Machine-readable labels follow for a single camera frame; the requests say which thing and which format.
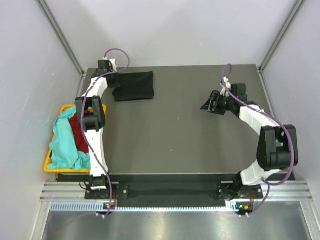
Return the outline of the black t-shirt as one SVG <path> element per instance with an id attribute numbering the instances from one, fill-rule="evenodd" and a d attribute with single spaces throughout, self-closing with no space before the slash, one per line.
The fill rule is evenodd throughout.
<path id="1" fill-rule="evenodd" d="M 119 87 L 112 95 L 115 102 L 152 100 L 154 92 L 154 72 L 134 72 L 119 74 Z"/>

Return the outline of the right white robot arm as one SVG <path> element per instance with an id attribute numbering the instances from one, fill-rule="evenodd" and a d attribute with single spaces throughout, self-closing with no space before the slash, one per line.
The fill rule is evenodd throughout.
<path id="1" fill-rule="evenodd" d="M 249 101 L 244 83 L 212 91 L 201 110 L 222 116 L 231 112 L 259 136 L 256 161 L 235 177 L 233 192 L 237 197 L 245 198 L 251 193 L 252 186 L 281 171 L 287 170 L 283 180 L 289 179 L 299 162 L 297 130 L 291 124 L 281 124 L 255 102 Z"/>

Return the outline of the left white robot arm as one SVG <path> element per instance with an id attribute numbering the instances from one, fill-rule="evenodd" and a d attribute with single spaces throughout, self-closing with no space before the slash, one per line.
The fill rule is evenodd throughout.
<path id="1" fill-rule="evenodd" d="M 75 99 L 76 114 L 81 133 L 88 145 L 90 158 L 89 189 L 96 191 L 102 198 L 109 198 L 114 187 L 108 180 L 109 169 L 106 165 L 103 133 L 106 125 L 106 110 L 102 96 L 108 87 L 117 87 L 117 66 L 115 59 L 106 57 L 98 61 L 98 68 L 91 77 L 86 92 Z"/>

